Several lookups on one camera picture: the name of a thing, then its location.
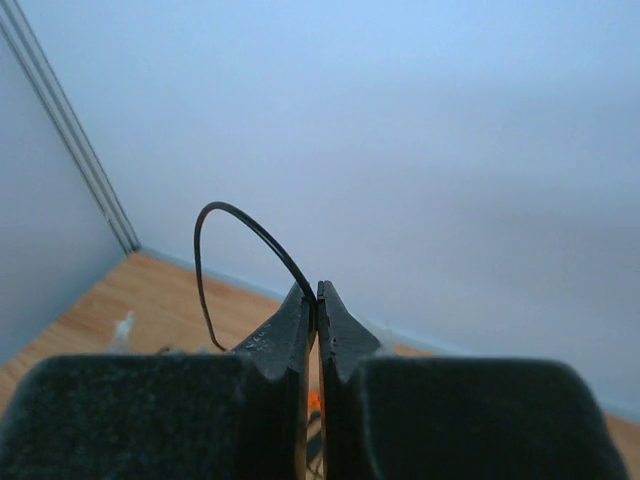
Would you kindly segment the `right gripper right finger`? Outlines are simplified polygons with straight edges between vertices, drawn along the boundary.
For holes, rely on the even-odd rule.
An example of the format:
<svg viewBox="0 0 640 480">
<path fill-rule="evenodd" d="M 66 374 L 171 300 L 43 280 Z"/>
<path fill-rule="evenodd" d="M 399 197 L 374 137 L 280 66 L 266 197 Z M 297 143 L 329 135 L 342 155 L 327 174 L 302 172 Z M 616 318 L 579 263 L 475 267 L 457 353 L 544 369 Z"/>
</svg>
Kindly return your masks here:
<svg viewBox="0 0 640 480">
<path fill-rule="evenodd" d="M 329 479 L 625 479 L 591 390 L 552 360 L 400 356 L 318 286 Z"/>
</svg>

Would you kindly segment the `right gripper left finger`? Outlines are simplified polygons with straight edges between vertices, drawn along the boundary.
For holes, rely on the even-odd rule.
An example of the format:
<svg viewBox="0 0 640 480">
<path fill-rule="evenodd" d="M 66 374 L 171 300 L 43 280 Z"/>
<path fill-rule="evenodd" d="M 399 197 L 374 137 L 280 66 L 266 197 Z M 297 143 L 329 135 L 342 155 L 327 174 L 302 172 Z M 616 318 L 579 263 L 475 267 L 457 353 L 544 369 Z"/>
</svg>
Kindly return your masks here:
<svg viewBox="0 0 640 480">
<path fill-rule="evenodd" d="M 293 286 L 225 354 L 61 355 L 1 419 L 5 479 L 301 479 L 312 307 Z"/>
</svg>

